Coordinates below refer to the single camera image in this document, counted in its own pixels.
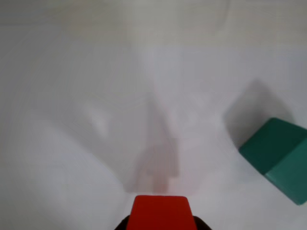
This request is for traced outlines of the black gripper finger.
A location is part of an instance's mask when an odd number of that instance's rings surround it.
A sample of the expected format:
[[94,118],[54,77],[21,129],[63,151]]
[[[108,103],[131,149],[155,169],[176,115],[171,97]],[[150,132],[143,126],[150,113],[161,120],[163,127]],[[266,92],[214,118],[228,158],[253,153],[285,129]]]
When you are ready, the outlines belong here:
[[197,230],[212,230],[201,218],[193,216]]
[[126,216],[115,228],[115,230],[126,230],[130,215]]

